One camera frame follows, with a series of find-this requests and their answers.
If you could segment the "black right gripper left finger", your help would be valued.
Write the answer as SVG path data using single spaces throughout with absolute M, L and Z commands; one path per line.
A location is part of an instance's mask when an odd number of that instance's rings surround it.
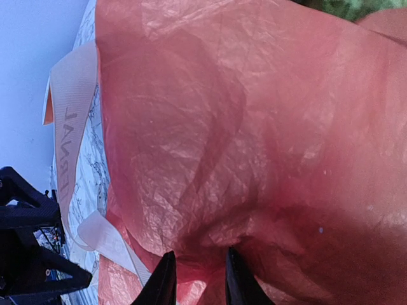
M 176 257 L 174 251 L 160 259 L 132 305 L 176 305 Z

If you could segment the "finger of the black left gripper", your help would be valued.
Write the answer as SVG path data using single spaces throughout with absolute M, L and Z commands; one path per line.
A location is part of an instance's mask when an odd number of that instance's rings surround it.
M 87 288 L 92 274 L 41 246 L 28 230 L 1 231 L 1 298 L 55 299 Z
M 29 204 L 26 207 L 8 207 L 11 200 Z M 1 222 L 59 222 L 59 205 L 33 188 L 12 167 L 1 169 Z

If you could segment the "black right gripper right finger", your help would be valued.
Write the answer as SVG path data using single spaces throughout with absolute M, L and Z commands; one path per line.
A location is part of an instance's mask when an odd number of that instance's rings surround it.
M 233 247 L 228 249 L 226 256 L 225 292 L 229 305 L 275 305 Z

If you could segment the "cream ribbon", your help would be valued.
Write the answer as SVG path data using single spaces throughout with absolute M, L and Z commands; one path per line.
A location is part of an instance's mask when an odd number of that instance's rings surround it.
M 71 259 L 88 267 L 91 256 L 101 254 L 145 285 L 149 271 L 106 219 L 110 179 L 102 139 L 98 72 L 93 41 L 75 48 L 50 71 L 43 123 L 54 127 L 52 181 Z

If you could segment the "brown orange wrapping paper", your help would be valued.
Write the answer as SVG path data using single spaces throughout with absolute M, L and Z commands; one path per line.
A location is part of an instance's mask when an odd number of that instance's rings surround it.
M 99 1 L 109 206 L 181 304 L 406 303 L 406 10 Z

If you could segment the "green leafy fake stem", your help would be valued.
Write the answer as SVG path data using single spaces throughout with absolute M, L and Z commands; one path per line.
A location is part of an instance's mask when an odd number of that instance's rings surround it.
M 351 22 L 376 11 L 406 7 L 406 0 L 303 0 L 296 2 Z

